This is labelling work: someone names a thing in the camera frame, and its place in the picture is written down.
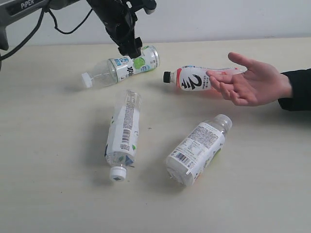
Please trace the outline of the black sleeved forearm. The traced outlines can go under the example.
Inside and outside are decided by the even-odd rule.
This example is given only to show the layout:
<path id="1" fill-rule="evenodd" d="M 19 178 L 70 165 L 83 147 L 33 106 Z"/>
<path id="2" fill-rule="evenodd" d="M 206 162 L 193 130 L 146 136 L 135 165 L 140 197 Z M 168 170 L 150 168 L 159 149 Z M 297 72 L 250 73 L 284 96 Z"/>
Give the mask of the black sleeved forearm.
<path id="1" fill-rule="evenodd" d="M 311 69 L 282 72 L 289 78 L 292 87 L 290 98 L 278 99 L 278 103 L 286 111 L 311 110 Z"/>

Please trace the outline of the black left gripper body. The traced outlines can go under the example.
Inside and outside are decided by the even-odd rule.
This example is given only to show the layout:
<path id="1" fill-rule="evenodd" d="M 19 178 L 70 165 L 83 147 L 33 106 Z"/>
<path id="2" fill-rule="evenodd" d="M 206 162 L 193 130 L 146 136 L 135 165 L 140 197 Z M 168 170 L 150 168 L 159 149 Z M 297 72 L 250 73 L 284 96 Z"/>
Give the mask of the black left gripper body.
<path id="1" fill-rule="evenodd" d="M 104 24 L 106 32 L 116 45 L 132 44 L 133 48 L 141 47 L 142 41 L 135 37 L 137 18 L 129 8 L 118 0 L 89 0 L 95 14 Z"/>

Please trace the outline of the person's open hand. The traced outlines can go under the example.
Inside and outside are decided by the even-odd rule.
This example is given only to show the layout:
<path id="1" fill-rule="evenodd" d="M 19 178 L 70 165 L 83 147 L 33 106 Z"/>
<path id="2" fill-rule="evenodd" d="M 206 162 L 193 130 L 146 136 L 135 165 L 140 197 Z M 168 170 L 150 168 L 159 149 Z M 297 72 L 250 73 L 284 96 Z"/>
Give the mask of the person's open hand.
<path id="1" fill-rule="evenodd" d="M 293 97 L 289 78 L 274 66 L 234 52 L 228 54 L 228 59 L 244 66 L 246 71 L 235 75 L 207 72 L 211 86 L 225 100 L 236 106 L 260 106 Z"/>

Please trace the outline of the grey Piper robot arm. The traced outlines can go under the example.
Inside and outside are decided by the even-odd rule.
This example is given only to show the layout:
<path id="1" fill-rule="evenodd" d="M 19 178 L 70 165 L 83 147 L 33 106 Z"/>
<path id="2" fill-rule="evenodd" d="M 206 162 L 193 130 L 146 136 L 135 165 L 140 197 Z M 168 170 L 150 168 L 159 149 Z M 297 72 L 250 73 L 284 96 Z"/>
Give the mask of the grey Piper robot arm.
<path id="1" fill-rule="evenodd" d="M 6 27 L 10 24 L 40 10 L 38 22 L 34 29 L 14 49 L 2 55 L 3 61 L 20 50 L 38 31 L 43 16 L 48 13 L 54 21 L 54 28 L 61 34 L 72 34 L 88 19 L 92 12 L 98 16 L 104 24 L 110 38 L 119 46 L 118 50 L 123 56 L 137 58 L 141 55 L 142 41 L 135 37 L 135 2 L 131 2 L 130 8 L 125 0 L 89 0 L 91 7 L 86 17 L 74 29 L 69 32 L 61 30 L 52 10 L 60 10 L 76 3 L 75 0 L 2 0 L 0 2 L 0 49 L 9 50 Z"/>

